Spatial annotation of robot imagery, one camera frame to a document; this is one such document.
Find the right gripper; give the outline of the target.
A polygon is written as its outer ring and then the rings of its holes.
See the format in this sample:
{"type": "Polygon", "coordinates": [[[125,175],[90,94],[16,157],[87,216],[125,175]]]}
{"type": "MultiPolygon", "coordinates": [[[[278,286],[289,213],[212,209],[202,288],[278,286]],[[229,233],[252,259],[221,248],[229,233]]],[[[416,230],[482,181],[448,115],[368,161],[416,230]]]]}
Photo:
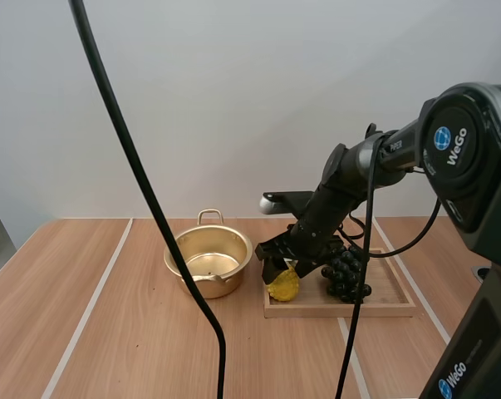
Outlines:
{"type": "Polygon", "coordinates": [[[259,243],[255,249],[258,259],[263,260],[262,279],[266,285],[288,270],[285,259],[295,260],[292,264],[296,275],[305,278],[338,255],[343,247],[343,240],[337,235],[326,238],[292,230],[293,226],[288,226],[286,231],[259,243]]]}

